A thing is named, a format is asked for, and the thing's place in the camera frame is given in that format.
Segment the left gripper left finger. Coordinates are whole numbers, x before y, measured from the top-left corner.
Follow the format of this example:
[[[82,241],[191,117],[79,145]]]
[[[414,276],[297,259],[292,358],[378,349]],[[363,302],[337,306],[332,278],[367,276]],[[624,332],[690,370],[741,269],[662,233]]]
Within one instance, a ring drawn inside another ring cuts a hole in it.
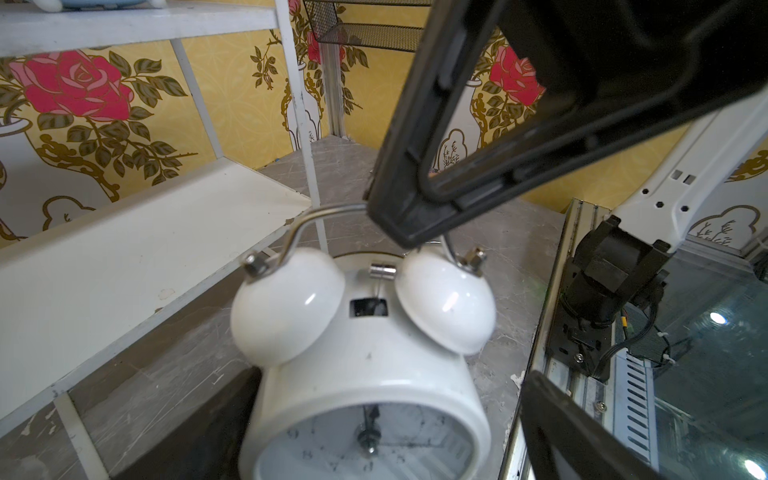
[[[240,372],[117,479],[237,479],[238,455],[261,383]]]

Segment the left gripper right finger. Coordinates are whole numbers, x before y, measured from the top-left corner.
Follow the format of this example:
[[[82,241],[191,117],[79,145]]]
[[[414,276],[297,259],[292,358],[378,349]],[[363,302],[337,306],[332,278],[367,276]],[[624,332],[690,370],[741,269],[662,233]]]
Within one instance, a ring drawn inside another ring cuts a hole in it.
[[[520,420],[537,479],[659,479],[543,373],[522,383]]]

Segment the white twin-bell alarm clock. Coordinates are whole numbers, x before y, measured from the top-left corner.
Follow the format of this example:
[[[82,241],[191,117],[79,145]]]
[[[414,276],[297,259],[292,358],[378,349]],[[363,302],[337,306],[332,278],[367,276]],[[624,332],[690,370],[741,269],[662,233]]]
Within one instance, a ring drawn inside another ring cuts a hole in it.
[[[467,364],[496,322],[485,253],[446,238],[405,255],[299,246],[310,223],[365,209],[309,210],[277,256],[243,260],[231,333],[262,372],[244,479],[471,479],[489,455]]]

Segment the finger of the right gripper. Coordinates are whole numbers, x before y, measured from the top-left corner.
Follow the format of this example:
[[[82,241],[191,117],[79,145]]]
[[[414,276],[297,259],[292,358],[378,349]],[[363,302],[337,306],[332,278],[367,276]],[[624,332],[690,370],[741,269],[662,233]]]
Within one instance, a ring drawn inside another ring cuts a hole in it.
[[[544,92],[520,126],[431,175],[492,32]],[[366,193],[404,248],[767,83],[763,1],[437,1]]]

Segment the white two-tier metal shelf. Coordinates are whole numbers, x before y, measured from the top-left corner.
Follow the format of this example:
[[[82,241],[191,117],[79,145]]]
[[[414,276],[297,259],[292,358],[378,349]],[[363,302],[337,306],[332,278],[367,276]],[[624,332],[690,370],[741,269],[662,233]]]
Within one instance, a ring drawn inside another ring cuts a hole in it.
[[[319,202],[314,160],[302,149],[309,191],[300,194],[227,158],[183,40],[275,28],[289,84],[300,72],[289,5],[173,1],[46,13],[1,8],[1,52],[37,54],[78,47],[167,40],[188,82],[215,160],[93,214],[63,223],[1,255],[1,475],[44,479],[46,464],[14,460],[10,445],[44,428],[64,432],[87,476],[108,473],[77,415],[70,389],[235,270],[239,257],[268,246],[290,219]]]

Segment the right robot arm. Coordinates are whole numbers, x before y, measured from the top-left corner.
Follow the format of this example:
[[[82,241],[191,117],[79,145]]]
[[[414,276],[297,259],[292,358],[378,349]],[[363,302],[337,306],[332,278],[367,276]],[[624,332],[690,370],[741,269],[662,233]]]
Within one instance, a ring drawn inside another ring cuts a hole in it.
[[[491,33],[544,87],[535,115],[432,170]],[[566,264],[549,354],[599,380],[627,303],[656,313],[664,265],[706,198],[767,127],[763,1],[440,1],[427,20],[372,184],[369,217],[414,247],[548,181],[688,123],[652,176]]]

